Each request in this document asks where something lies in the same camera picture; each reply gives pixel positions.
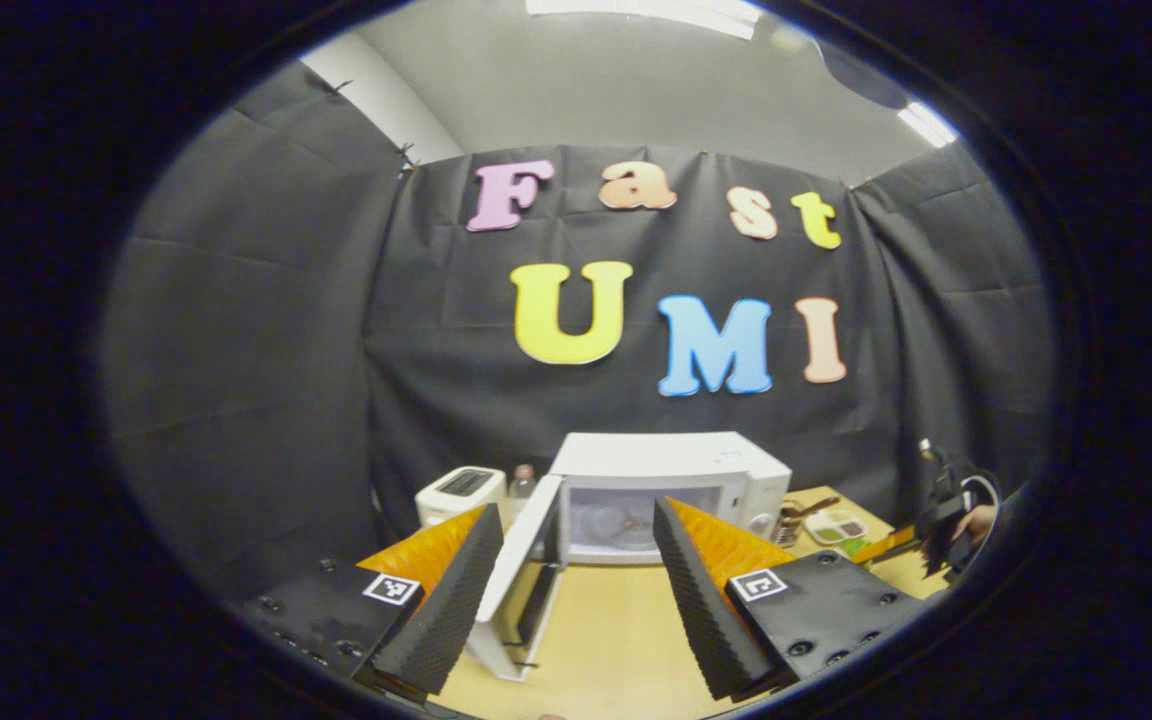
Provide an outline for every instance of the yellow letter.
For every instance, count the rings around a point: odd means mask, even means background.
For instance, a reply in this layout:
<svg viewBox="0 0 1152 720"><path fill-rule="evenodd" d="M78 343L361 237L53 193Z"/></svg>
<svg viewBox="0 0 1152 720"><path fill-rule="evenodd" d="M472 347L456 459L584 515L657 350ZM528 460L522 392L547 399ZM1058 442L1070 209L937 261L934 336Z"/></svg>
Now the yellow letter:
<svg viewBox="0 0 1152 720"><path fill-rule="evenodd" d="M790 204L803 211L803 232L818 247L833 250L842 245L842 237L829 229L826 218L833 218L833 207L824 204L816 192L804 192L790 198Z"/></svg>
<svg viewBox="0 0 1152 720"><path fill-rule="evenodd" d="M526 355L551 365L584 365L607 356L621 342L626 325L626 263L590 263L581 274L594 285L594 319L585 334L558 327L558 287L570 275L566 265L522 265L509 273L518 287L513 336Z"/></svg>
<svg viewBox="0 0 1152 720"><path fill-rule="evenodd" d="M763 192L736 185L727 191L727 204L732 205L732 223L745 237L772 240L776 236L776 219L768 213L771 202Z"/></svg>
<svg viewBox="0 0 1152 720"><path fill-rule="evenodd" d="M679 199L669 192L664 169L651 162L617 162L602 170L608 181L599 188L598 199L608 209L667 209Z"/></svg>
<svg viewBox="0 0 1152 720"><path fill-rule="evenodd" d="M804 297L794 306L808 324L808 366L803 377L809 382L841 381L847 377L847 365L838 359L838 336L833 332L838 303L827 297Z"/></svg>

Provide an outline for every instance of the ceiling light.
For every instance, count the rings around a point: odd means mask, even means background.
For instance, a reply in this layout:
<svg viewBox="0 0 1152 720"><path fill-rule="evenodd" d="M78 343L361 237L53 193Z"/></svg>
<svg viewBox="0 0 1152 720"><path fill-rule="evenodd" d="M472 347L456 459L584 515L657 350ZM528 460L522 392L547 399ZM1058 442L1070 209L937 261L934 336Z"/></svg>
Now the ceiling light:
<svg viewBox="0 0 1152 720"><path fill-rule="evenodd" d="M526 0L526 14L612 13L675 20L749 40L763 10L742 0Z"/></svg>
<svg viewBox="0 0 1152 720"><path fill-rule="evenodd" d="M945 147L955 141L957 135L954 129L941 120L940 115L933 113L927 105L922 103L910 103L896 118L905 121L905 124L914 128L919 136L932 143L932 147Z"/></svg>

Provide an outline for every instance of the white microwave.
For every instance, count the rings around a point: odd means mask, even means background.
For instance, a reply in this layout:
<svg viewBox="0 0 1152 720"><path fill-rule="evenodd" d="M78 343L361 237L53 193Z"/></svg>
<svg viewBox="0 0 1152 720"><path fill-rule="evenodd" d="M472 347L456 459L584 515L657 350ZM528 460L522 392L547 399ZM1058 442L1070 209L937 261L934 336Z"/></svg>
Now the white microwave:
<svg viewBox="0 0 1152 720"><path fill-rule="evenodd" d="M654 502L673 497L771 539L790 469L741 433L570 433L559 486L562 564L657 564Z"/></svg>

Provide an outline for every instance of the pink letter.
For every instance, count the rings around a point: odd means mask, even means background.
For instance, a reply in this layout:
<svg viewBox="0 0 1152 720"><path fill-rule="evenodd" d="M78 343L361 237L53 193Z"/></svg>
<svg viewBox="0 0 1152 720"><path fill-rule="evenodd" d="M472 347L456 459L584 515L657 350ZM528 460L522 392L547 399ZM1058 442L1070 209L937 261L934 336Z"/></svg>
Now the pink letter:
<svg viewBox="0 0 1152 720"><path fill-rule="evenodd" d="M479 213L465 225L470 232L507 232L522 222L509 200L518 209L531 209L536 202L536 179L554 177L554 164L550 160L509 162L507 165L484 165L479 168L483 191L479 192ZM522 176L518 182L513 179Z"/></svg>

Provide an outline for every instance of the wooden table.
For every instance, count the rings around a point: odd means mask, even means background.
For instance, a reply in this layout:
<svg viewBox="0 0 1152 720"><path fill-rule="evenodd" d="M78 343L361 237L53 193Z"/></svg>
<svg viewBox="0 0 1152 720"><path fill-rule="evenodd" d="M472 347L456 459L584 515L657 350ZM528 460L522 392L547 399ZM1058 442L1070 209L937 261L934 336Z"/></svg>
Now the wooden table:
<svg viewBox="0 0 1152 720"><path fill-rule="evenodd" d="M836 494L819 487L786 498L806 506ZM870 541L892 530L847 498L832 509L855 511ZM790 547L797 556L819 550L805 530ZM873 574L918 598L946 588L941 575L923 578L918 553L877 564ZM513 683L462 653L442 694L430 699L485 720L680 720L736 706L708 697L660 564L568 566L535 660L526 682Z"/></svg>

